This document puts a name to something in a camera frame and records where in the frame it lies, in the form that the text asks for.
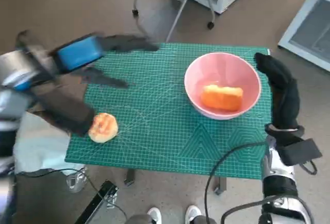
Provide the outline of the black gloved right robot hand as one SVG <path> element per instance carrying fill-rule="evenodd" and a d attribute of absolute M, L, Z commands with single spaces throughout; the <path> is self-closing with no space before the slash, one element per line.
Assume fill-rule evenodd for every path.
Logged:
<path fill-rule="evenodd" d="M 300 110 L 298 84 L 291 71 L 270 55 L 254 55 L 257 69 L 265 74 L 272 92 L 272 125 L 278 130 L 296 130 Z"/>

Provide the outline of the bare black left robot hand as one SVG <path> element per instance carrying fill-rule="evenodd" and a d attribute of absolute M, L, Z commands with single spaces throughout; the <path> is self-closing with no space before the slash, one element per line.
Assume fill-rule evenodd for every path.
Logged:
<path fill-rule="evenodd" d="M 126 89 L 129 84 L 125 80 L 107 76 L 91 64 L 109 51 L 125 53 L 134 50 L 157 51 L 159 45 L 147 37 L 136 35 L 102 36 L 91 33 L 57 47 L 49 55 L 62 74 L 73 73 L 85 83 Z"/>

